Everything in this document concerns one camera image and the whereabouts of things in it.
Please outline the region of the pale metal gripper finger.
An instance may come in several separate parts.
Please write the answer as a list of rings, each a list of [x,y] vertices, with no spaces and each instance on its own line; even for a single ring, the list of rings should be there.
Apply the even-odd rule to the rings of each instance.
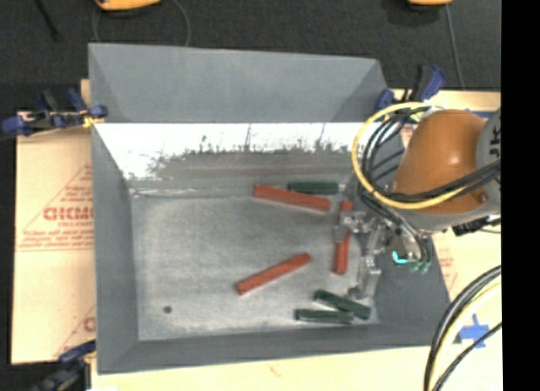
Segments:
[[[336,240],[344,241],[350,234],[367,234],[378,226],[378,219],[363,210],[342,211],[336,224]]]
[[[377,257],[373,254],[364,255],[359,260],[356,284],[348,290],[353,299],[372,299],[381,277],[381,269]]]

